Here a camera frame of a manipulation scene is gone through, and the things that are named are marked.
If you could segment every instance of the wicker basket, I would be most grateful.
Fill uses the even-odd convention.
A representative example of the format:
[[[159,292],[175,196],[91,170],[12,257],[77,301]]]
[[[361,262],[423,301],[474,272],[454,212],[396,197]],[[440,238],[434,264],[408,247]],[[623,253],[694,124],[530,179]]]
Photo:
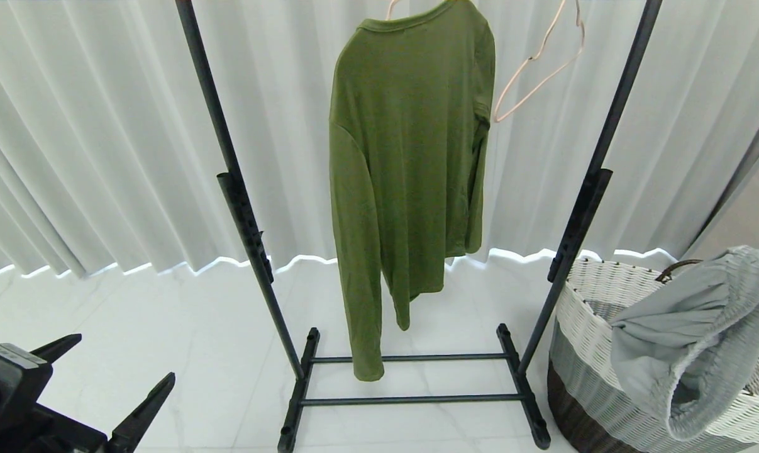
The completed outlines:
[[[659,272],[579,260],[558,299],[550,348],[549,404],[564,437],[593,453],[728,453],[759,444],[759,363],[729,410],[699,438],[679,442],[635,407],[611,367],[608,320],[663,282]]]

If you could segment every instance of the white curtain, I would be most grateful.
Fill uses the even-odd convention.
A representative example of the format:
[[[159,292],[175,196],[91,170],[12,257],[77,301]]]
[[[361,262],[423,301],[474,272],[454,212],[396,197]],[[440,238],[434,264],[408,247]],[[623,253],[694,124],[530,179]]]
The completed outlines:
[[[405,0],[394,17],[439,0]],[[560,0],[475,0],[497,42],[497,92]],[[644,3],[581,2],[580,59],[492,127],[485,252],[554,249]],[[195,2],[275,266],[334,256],[328,101],[337,55],[379,0]],[[512,98],[577,51],[572,6]],[[701,229],[759,127],[759,0],[664,2],[606,167],[585,247],[663,247]],[[224,170],[172,0],[0,2],[0,268],[92,273],[117,262],[245,260]]]

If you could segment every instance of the marble floor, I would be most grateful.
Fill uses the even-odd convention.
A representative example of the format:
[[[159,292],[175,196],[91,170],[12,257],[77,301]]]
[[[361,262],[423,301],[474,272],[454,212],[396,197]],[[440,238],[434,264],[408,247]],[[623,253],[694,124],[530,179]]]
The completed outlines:
[[[661,255],[649,267],[667,263]],[[549,258],[487,264],[455,260],[445,289],[420,296],[401,332],[385,293],[386,354],[497,352],[506,322],[523,350],[549,288]],[[297,260],[274,284],[296,348],[310,327],[319,355],[347,355],[336,264]],[[40,402],[109,433],[167,372],[175,389],[140,449],[145,453],[275,451],[293,375],[248,265],[220,263],[195,275],[186,266],[156,275],[110,269],[88,280],[41,272],[0,275],[0,342],[32,349],[67,333],[80,345],[55,364]],[[553,436],[551,451],[573,451],[546,404],[549,332],[531,367],[531,384]],[[361,383],[350,365],[316,368],[311,398],[514,392],[498,362],[388,364],[385,378]],[[298,453],[535,452],[517,402],[387,405],[304,410]],[[752,453],[759,453],[754,447]]]

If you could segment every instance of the beige wall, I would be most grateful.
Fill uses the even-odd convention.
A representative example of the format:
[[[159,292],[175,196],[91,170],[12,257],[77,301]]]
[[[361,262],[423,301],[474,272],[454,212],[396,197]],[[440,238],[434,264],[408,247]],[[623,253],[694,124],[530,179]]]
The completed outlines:
[[[733,203],[727,204],[723,214],[704,232],[690,255],[711,258],[727,247],[741,244],[759,249],[759,166]]]

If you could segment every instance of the clothing rack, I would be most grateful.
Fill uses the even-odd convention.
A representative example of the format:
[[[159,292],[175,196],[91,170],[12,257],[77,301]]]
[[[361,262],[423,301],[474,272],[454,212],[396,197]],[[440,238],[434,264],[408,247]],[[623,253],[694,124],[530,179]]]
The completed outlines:
[[[376,404],[403,404],[403,403],[448,403],[448,402],[469,402],[469,401],[520,401],[523,405],[526,418],[535,444],[547,450],[550,446],[550,434],[546,429],[546,422],[538,410],[535,394],[529,386],[528,366],[532,361],[535,350],[544,334],[546,326],[555,309],[561,289],[569,276],[569,270],[572,268],[572,262],[580,252],[581,244],[589,231],[597,207],[600,206],[601,198],[611,179],[612,172],[609,169],[603,169],[603,160],[609,150],[614,132],[617,130],[620,117],[623,114],[624,106],[628,99],[633,81],[636,78],[641,59],[645,54],[650,33],[653,31],[658,16],[658,10],[661,6],[661,0],[646,0],[643,14],[639,21],[636,35],[633,39],[632,46],[628,55],[628,60],[623,69],[623,75],[620,78],[617,92],[614,95],[609,114],[597,141],[592,160],[589,163],[589,169],[580,187],[575,206],[572,209],[563,238],[558,245],[558,252],[548,273],[548,280],[552,287],[546,301],[544,302],[541,315],[535,324],[533,333],[528,342],[528,347],[524,354],[519,358],[516,348],[511,341],[511,332],[505,324],[497,327],[496,333],[499,338],[502,352],[497,353],[477,353],[477,354],[428,354],[428,355],[388,355],[383,356],[384,362],[423,362],[423,361],[506,361],[511,371],[511,378],[517,389],[517,393],[499,393],[499,394],[468,394],[468,395],[443,395],[443,396],[381,396],[381,398],[307,398],[307,388],[316,365],[322,364],[346,364],[350,363],[351,357],[318,357],[316,349],[318,347],[321,332],[316,327],[312,327],[307,335],[307,341],[304,346],[304,353],[301,359],[298,358],[296,348],[287,331],[287,324],[279,309],[279,302],[273,291],[273,272],[270,268],[270,261],[267,260],[264,244],[262,243],[262,232],[259,231],[256,218],[253,215],[253,208],[250,204],[250,198],[242,178],[239,163],[236,160],[235,149],[229,134],[226,118],[224,117],[218,92],[212,78],[212,72],[209,68],[209,61],[206,58],[206,49],[204,49],[201,32],[197,25],[195,12],[191,0],[175,0],[181,23],[184,27],[184,34],[189,44],[189,51],[192,54],[192,61],[195,64],[198,80],[201,83],[206,105],[209,108],[209,114],[221,151],[228,171],[218,175],[218,182],[222,189],[223,195],[231,211],[236,229],[239,232],[242,243],[245,246],[248,259],[251,263],[251,269],[256,275],[259,287],[264,295],[265,302],[270,316],[273,318],[276,331],[279,333],[284,352],[290,361],[293,373],[296,375],[296,386],[293,389],[290,402],[287,407],[287,416],[284,424],[279,431],[279,452],[290,453],[294,450],[296,436],[301,424],[302,410],[305,407],[312,406],[332,406],[332,405],[376,405]]]

